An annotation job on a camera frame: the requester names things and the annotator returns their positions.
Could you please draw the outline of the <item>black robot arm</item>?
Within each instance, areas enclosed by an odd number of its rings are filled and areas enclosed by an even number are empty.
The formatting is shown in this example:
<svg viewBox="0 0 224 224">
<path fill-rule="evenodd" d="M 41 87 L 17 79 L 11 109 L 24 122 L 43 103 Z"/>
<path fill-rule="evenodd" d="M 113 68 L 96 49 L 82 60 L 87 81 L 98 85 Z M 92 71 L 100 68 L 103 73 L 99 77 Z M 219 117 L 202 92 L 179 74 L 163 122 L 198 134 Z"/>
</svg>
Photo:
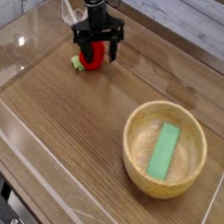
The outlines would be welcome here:
<svg viewBox="0 0 224 224">
<path fill-rule="evenodd" d="M 113 17 L 107 9 L 107 0 L 84 0 L 87 18 L 74 23 L 71 31 L 73 41 L 78 44 L 87 63 L 94 61 L 95 51 L 92 46 L 95 42 L 108 41 L 109 60 L 113 62 L 117 56 L 118 44 L 124 40 L 123 19 Z"/>
</svg>

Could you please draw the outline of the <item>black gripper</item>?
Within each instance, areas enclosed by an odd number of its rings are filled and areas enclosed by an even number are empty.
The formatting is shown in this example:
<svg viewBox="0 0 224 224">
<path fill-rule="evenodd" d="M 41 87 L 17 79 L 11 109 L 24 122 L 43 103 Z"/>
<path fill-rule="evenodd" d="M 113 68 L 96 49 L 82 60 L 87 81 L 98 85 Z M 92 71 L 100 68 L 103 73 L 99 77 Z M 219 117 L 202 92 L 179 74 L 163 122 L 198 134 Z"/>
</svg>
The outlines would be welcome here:
<svg viewBox="0 0 224 224">
<path fill-rule="evenodd" d="M 88 11 L 87 14 L 88 19 L 72 26 L 73 40 L 76 44 L 81 44 L 80 49 L 83 58 L 88 63 L 93 61 L 92 42 L 108 41 L 110 44 L 109 59 L 110 62 L 113 62 L 117 54 L 118 44 L 124 40 L 125 21 L 118 17 L 112 17 L 108 13 L 96 16 Z"/>
</svg>

